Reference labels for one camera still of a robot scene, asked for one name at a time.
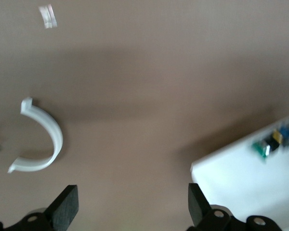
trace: small white plastic piece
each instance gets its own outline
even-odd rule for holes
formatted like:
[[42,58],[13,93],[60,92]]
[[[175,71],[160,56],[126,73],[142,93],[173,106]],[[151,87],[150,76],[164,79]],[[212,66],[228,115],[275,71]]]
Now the small white plastic piece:
[[48,167],[58,156],[63,145],[62,131],[58,123],[48,113],[33,106],[32,98],[29,97],[22,101],[20,114],[34,119],[47,130],[53,141],[53,155],[41,160],[18,157],[10,166],[8,173],[12,173],[14,170],[34,172]]
[[39,11],[43,17],[45,29],[57,27],[57,21],[53,13],[53,7],[50,4],[46,6],[40,6]]

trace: screw head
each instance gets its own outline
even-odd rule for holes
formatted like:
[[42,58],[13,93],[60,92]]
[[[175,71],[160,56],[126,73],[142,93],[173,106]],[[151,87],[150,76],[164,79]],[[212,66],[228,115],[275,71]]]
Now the screw head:
[[257,225],[265,225],[265,221],[261,218],[254,218],[254,222],[257,224]]
[[33,221],[35,221],[37,218],[38,218],[37,216],[31,216],[31,217],[28,218],[27,221],[28,221],[28,222],[33,222]]
[[220,210],[216,210],[216,211],[214,212],[214,215],[215,215],[216,217],[218,217],[218,218],[223,218],[223,217],[224,217],[223,212],[220,211]]

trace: white curved plastic piece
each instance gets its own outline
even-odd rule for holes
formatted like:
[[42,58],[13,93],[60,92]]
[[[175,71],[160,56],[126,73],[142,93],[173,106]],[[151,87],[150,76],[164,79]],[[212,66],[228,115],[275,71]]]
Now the white curved plastic piece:
[[18,157],[10,166],[8,173],[13,172],[14,170],[33,172],[48,167],[58,156],[63,145],[62,131],[58,123],[48,113],[33,106],[32,98],[28,97],[22,101],[20,114],[34,119],[47,130],[53,141],[53,155],[41,160]]

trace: electronic component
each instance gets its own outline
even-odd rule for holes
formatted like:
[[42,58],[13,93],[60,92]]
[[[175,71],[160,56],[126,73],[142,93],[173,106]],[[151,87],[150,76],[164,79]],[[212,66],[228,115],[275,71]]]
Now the electronic component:
[[270,145],[265,141],[255,142],[252,147],[263,157],[266,158],[271,152]]
[[279,147],[279,143],[273,138],[273,136],[265,138],[264,141],[270,146],[271,152],[275,151]]
[[282,126],[279,129],[279,133],[283,136],[283,142],[282,142],[283,146],[284,147],[289,146],[289,125]]
[[274,140],[276,140],[279,144],[281,144],[283,142],[283,135],[278,131],[278,130],[274,130],[272,137],[274,138]]

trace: brown surface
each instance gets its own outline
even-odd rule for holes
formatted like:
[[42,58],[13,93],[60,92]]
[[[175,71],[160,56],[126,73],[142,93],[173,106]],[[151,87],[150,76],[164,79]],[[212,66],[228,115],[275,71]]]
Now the brown surface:
[[[44,29],[47,3],[57,28]],[[27,96],[58,120],[64,149],[7,174],[18,155],[52,151],[19,114]],[[0,0],[5,225],[77,184],[71,231],[184,231],[191,162],[286,115],[288,1]]]

